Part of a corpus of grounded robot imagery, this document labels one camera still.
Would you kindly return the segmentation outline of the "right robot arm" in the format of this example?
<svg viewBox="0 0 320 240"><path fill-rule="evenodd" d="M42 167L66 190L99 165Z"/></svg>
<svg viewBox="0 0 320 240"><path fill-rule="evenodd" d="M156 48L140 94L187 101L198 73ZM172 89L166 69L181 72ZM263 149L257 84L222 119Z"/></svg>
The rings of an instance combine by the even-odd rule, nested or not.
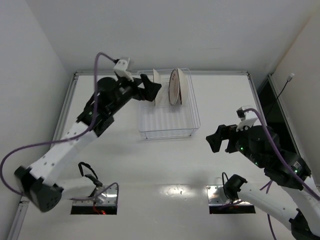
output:
<svg viewBox="0 0 320 240"><path fill-rule="evenodd" d="M224 177L222 192L232 203L249 202L285 226L296 240L320 238L320 195L311 169L296 153L281 149L279 136L263 125L219 125L206 141L212 152L240 153L263 170L269 182L256 188L244 177Z"/></svg>

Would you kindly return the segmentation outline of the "flower pattern brown rim plate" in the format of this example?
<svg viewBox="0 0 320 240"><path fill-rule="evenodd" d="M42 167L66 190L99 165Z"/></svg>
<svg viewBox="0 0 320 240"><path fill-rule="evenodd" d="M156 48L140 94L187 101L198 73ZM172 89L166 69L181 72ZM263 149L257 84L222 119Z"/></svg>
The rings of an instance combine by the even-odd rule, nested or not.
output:
<svg viewBox="0 0 320 240"><path fill-rule="evenodd" d="M183 73L183 71L180 68L177 68L177 72L180 86L180 104L185 105L189 98L187 76Z"/></svg>

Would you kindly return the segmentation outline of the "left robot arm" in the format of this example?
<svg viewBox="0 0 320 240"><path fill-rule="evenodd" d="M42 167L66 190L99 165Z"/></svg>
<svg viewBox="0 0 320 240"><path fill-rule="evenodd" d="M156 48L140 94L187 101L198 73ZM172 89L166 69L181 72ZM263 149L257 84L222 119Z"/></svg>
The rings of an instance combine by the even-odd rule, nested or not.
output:
<svg viewBox="0 0 320 240"><path fill-rule="evenodd" d="M103 134L127 102L131 99L153 102L161 87L145 74L133 80L101 78L97 82L97 92L62 142L27 168L20 166L15 170L15 178L24 195L42 213L52 210L64 199L96 202L108 189L97 177L86 174L76 179L59 180L60 174L82 149Z"/></svg>

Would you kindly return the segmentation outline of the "white plate orange sunburst print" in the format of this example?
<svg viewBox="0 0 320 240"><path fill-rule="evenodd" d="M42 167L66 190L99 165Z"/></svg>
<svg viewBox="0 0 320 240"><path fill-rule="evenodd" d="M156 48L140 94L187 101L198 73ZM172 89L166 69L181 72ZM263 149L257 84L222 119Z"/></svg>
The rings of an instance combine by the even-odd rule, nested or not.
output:
<svg viewBox="0 0 320 240"><path fill-rule="evenodd" d="M174 69L169 78L168 99L169 103L174 106L180 97L180 78L178 69Z"/></svg>

